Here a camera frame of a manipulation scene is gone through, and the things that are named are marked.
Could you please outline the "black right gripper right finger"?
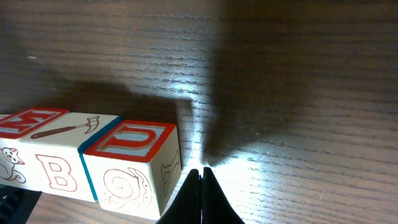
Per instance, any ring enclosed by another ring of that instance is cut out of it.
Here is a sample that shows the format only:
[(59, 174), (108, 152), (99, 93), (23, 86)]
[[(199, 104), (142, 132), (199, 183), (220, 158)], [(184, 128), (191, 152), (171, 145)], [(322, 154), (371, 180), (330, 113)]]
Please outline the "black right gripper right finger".
[(244, 224), (234, 211), (213, 171), (203, 168), (201, 179), (202, 224)]

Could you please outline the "wooden block letter B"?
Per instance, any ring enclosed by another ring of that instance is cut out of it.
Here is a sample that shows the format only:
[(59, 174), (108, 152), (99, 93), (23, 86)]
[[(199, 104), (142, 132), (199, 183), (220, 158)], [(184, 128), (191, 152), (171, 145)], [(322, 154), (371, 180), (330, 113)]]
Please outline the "wooden block letter B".
[(24, 164), (15, 169), (25, 183), (18, 186), (97, 201), (83, 153), (120, 121), (116, 115), (68, 113), (22, 138), (17, 150)]

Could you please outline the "wooden block red cat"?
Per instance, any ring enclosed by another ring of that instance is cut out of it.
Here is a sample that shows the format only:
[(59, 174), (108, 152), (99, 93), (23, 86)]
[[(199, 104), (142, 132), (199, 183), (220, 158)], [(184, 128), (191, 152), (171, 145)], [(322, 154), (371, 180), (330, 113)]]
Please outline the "wooden block red cat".
[(34, 131), (69, 113), (66, 109), (28, 108), (1, 119), (1, 183), (35, 189), (30, 180), (32, 151), (26, 143)]

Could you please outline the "wooden block blue snail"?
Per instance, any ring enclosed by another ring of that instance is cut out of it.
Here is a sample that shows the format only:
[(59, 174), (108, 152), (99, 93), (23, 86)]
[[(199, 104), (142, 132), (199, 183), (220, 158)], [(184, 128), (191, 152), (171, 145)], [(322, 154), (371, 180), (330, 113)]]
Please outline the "wooden block blue snail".
[(158, 220), (182, 173), (175, 124), (125, 120), (83, 154), (100, 207)]

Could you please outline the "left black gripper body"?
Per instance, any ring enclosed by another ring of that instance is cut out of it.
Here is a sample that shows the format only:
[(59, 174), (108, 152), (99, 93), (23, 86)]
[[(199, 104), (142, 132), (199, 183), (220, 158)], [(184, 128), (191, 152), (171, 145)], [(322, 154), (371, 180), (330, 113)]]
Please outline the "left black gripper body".
[(42, 192), (1, 185), (1, 224), (26, 224)]

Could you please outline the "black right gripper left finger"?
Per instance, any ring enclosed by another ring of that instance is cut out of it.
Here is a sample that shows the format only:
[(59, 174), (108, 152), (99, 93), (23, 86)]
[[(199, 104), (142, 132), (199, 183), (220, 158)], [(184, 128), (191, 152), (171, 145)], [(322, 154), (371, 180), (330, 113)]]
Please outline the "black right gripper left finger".
[(182, 184), (169, 209), (156, 224), (200, 224), (199, 171), (192, 169)]

